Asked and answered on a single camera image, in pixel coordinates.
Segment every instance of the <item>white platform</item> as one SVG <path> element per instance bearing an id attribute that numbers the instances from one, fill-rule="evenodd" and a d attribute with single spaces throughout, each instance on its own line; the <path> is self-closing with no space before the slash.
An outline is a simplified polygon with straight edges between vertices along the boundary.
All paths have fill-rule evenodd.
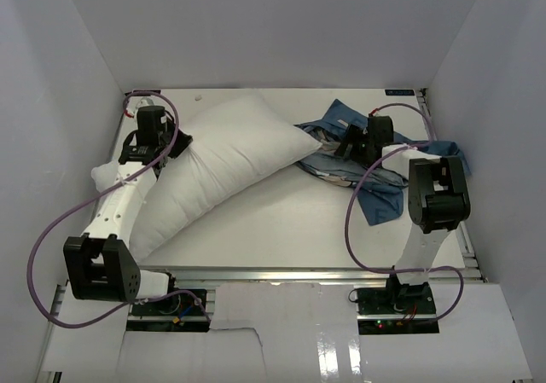
<path id="1" fill-rule="evenodd" d="M 162 90 L 177 106 L 182 122 L 220 102 L 250 90 Z M 320 119 L 334 99 L 367 114 L 389 102 L 418 106 L 415 96 L 386 96 L 381 89 L 262 89 L 265 100 L 289 123 Z M 396 131 L 412 139 L 426 139 L 417 113 L 395 107 L 382 112 L 392 117 Z M 122 124 L 114 158 L 121 143 L 136 129 L 133 119 Z M 347 254 L 343 222 L 351 197 L 343 189 L 290 166 L 253 185 L 214 208 L 164 246 L 144 265 L 223 268 L 355 268 Z M 407 210 L 390 223 L 369 227 L 360 207 L 351 218 L 351 240 L 356 255 L 371 266 L 388 267 L 400 257 L 411 221 Z M 444 242 L 435 266 L 464 268 L 455 232 Z"/>

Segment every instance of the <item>white enclosure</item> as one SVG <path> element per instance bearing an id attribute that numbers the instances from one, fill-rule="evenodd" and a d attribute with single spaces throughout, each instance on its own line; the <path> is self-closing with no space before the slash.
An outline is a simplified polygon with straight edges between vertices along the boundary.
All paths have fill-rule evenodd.
<path id="1" fill-rule="evenodd" d="M 38 375 L 48 324 L 26 259 L 49 222 L 94 194 L 90 169 L 110 157 L 122 92 L 399 87 L 427 88 L 439 137 L 466 153 L 480 267 L 546 381 L 545 18 L 546 0 L 0 0 L 0 380 Z M 48 305 L 66 280 L 62 243 L 90 212 L 38 254 Z"/>

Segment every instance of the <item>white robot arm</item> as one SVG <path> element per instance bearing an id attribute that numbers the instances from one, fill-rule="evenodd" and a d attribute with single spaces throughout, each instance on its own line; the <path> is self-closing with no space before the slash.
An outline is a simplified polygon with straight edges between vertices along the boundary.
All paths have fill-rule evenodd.
<path id="1" fill-rule="evenodd" d="M 119 167 L 112 185 L 123 185 L 107 195 L 89 226 L 79 237 L 68 237 L 63 248 L 68 277 L 77 299 L 131 302 L 161 296 L 167 292 L 167 274 L 140 270 L 127 245 L 144 198 L 154 186 L 167 162 L 157 165 L 126 182 L 150 164 L 173 137 L 174 123 L 162 106 L 140 107 L 137 130 L 124 142 Z M 136 144 L 131 141 L 136 137 Z M 192 137 L 177 134 L 169 157 L 176 158 Z"/>
<path id="2" fill-rule="evenodd" d="M 385 146 L 383 155 L 402 145 Z M 440 157 L 407 149 L 389 157 L 383 168 L 409 181 L 408 209 L 411 231 L 395 270 L 431 268 L 448 234 L 470 215 L 470 201 L 462 162 L 458 157 Z M 402 286 L 419 289 L 428 282 L 428 272 L 398 273 Z"/>

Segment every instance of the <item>purple cable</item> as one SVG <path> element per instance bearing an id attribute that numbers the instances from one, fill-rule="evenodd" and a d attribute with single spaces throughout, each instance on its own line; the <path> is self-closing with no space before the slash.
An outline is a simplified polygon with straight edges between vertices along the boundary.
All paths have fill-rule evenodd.
<path id="1" fill-rule="evenodd" d="M 410 108 L 410 109 L 414 110 L 415 112 L 418 112 L 422 116 L 422 118 L 425 120 L 425 122 L 427 123 L 429 136 L 433 136 L 434 133 L 433 133 L 433 123 L 432 123 L 432 121 L 430 120 L 430 118 L 428 117 L 427 114 L 423 113 L 417 107 L 413 107 L 410 104 L 405 104 L 405 103 L 389 103 L 389 104 L 386 104 L 385 106 L 378 107 L 375 111 L 378 112 L 378 111 L 380 111 L 380 110 L 382 110 L 384 108 L 393 107 L 393 106 L 407 107 L 407 108 Z M 412 146 L 413 147 L 418 147 L 418 148 L 419 147 L 425 147 L 425 146 L 429 145 L 432 141 L 433 141 L 433 139 L 430 138 L 428 142 L 421 143 L 421 144 L 414 144 Z M 354 206 L 355 200 L 357 199 L 358 191 L 360 191 L 360 188 L 363 186 L 364 182 L 369 177 L 369 174 L 375 168 L 377 168 L 383 161 L 385 161 L 389 157 L 392 157 L 396 153 L 400 153 L 402 151 L 407 150 L 408 148 L 410 148 L 410 146 L 396 148 L 395 150 L 391 151 L 390 153 L 385 154 L 383 157 L 378 159 L 374 164 L 372 164 L 369 167 L 369 169 L 364 173 L 363 177 L 360 179 L 360 181 L 358 182 L 358 184 L 355 187 L 354 191 L 352 192 L 351 200 L 349 201 L 349 206 L 347 207 L 347 214 L 345 216 L 345 244 L 346 244 L 346 247 L 347 247 L 347 251 L 349 252 L 349 255 L 351 256 L 351 258 L 355 262 L 355 264 L 357 264 L 363 270 L 367 270 L 368 272 L 373 272 L 375 274 L 381 274 L 381 275 L 396 275 L 396 274 L 405 274 L 405 273 L 409 273 L 409 272 L 426 272 L 427 271 L 427 269 L 425 269 L 425 268 L 408 268 L 408 269 L 404 269 L 404 270 L 389 270 L 389 269 L 384 269 L 384 268 L 374 268 L 374 267 L 366 266 L 365 264 L 363 264 L 362 262 L 360 262 L 358 260 L 357 256 L 352 251 L 351 241 L 349 240 L 349 222 L 351 221 L 351 211 L 352 211 L 352 207 Z M 459 271 L 457 268 L 455 268 L 453 266 L 445 265 L 445 266 L 439 266 L 437 268 L 430 268 L 428 270 L 428 272 L 439 272 L 441 270 L 452 270 L 457 274 L 457 276 L 459 277 L 459 285 L 460 285 L 459 292 L 458 292 L 458 294 L 456 296 L 456 299 L 453 302 L 453 304 L 443 314 L 435 317 L 432 320 L 426 321 L 426 322 L 437 322 L 440 319 L 443 319 L 444 317 L 448 316 L 456 308 L 456 306 L 459 304 L 459 301 L 461 300 L 461 297 L 462 297 L 462 291 L 464 289 L 464 278 L 462 277 L 461 271 Z"/>
<path id="2" fill-rule="evenodd" d="M 127 97 L 123 101 L 124 110 L 125 110 L 125 107 L 127 106 L 127 103 L 129 102 L 129 99 L 131 99 L 131 97 L 133 97 L 133 96 L 142 96 L 142 95 L 159 97 L 160 99 L 164 100 L 172 108 L 172 112 L 174 113 L 174 124 L 175 124 L 174 134 L 172 135 L 171 142 L 169 142 L 169 144 L 161 152 L 161 154 L 158 155 L 157 158 L 155 158 L 150 164 L 145 165 L 141 170 L 139 170 L 139 171 L 135 172 L 133 175 L 127 177 L 125 179 L 125 181 L 128 181 L 128 182 L 132 181 L 135 178 L 137 178 L 138 176 L 143 174 L 145 171 L 147 171 L 150 168 L 154 167 L 154 165 L 159 163 L 162 159 L 167 157 L 167 155 L 171 152 L 171 148 L 174 145 L 175 140 L 177 139 L 178 127 L 180 125 L 180 121 L 178 119 L 178 111 L 177 111 L 177 108 L 175 107 L 175 105 L 169 99 L 167 99 L 165 96 L 161 95 L 160 93 L 156 93 L 154 91 L 148 91 L 148 90 L 133 91 L 132 93 L 127 95 Z M 84 201 L 81 204 L 78 204 L 78 205 L 74 206 L 73 208 L 71 208 L 70 210 L 64 212 L 62 215 L 60 215 L 58 218 L 56 218 L 52 223 L 50 223 L 44 229 L 42 234 L 40 234 L 40 236 L 38 237 L 38 239 L 34 243 L 34 246 L 32 247 L 31 253 L 30 253 L 29 257 L 28 257 L 28 262 L 26 264 L 26 285 L 28 286 L 28 292 L 31 294 L 32 301 L 34 302 L 34 304 L 36 305 L 36 307 L 38 308 L 40 313 L 42 315 L 44 315 L 44 317 L 48 321 L 53 323 L 54 325 L 59 326 L 61 328 L 67 328 L 67 329 L 79 329 L 79 328 L 85 328 L 86 326 L 97 323 L 97 322 L 101 321 L 102 319 L 104 319 L 105 317 L 112 315 L 115 311 L 120 310 L 121 308 L 123 308 L 124 306 L 127 306 L 129 304 L 139 304 L 139 303 L 143 303 L 143 302 L 158 302 L 158 301 L 163 300 L 163 299 L 168 299 L 171 296 L 175 296 L 175 295 L 183 293 L 183 294 L 187 294 L 187 295 L 191 296 L 193 299 L 195 299 L 195 301 L 198 303 L 199 307 L 203 311 L 203 314 L 205 315 L 207 321 L 209 321 L 209 323 L 210 323 L 211 318 L 206 313 L 205 308 L 203 307 L 203 304 L 201 303 L 201 301 L 193 293 L 191 293 L 190 291 L 187 291 L 187 290 L 177 290 L 177 291 L 168 293 L 167 295 L 160 296 L 158 298 L 142 299 L 142 300 L 137 300 L 137 301 L 134 301 L 134 302 L 124 302 L 124 303 L 119 304 L 116 307 L 112 308 L 108 312 L 100 315 L 99 317 L 96 317 L 95 319 L 91 319 L 90 321 L 82 322 L 82 323 L 65 323 L 63 321 L 58 320 L 57 318 L 55 318 L 53 315 L 51 315 L 49 313 L 49 311 L 45 308 L 45 306 L 40 301 L 40 299 L 38 297 L 38 294 L 36 293 L 36 288 L 34 287 L 34 278 L 33 278 L 33 274 L 32 274 L 32 268 L 34 266 L 34 260 L 36 259 L 36 254 L 38 252 L 38 249 L 39 249 L 40 245 L 44 241 L 44 238 L 47 236 L 47 234 L 54 227 L 56 227 L 64 219 L 68 218 L 69 216 L 71 216 L 75 212 L 81 210 L 82 208 L 87 207 L 89 204 L 92 204 L 93 202 L 101 199 L 105 195 L 110 194 L 112 191 L 114 191 L 116 189 L 119 189 L 123 185 L 124 185 L 123 182 L 114 184 L 112 187 L 109 187 L 108 189 L 105 189 L 104 191 L 102 191 L 101 193 L 99 193 L 99 194 L 95 195 L 94 197 L 88 199 L 87 201 Z"/>

